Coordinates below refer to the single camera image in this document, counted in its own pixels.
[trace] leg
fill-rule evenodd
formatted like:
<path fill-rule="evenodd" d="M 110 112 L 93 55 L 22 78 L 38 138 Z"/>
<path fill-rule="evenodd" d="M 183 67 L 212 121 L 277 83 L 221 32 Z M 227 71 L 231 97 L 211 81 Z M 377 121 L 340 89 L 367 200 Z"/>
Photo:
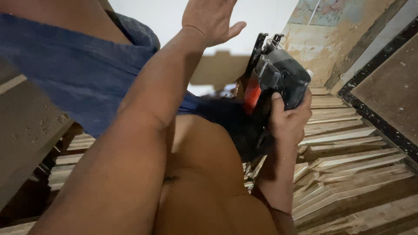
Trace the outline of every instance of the leg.
<path fill-rule="evenodd" d="M 97 0 L 2 0 L 0 12 L 107 41 L 131 44 Z"/>

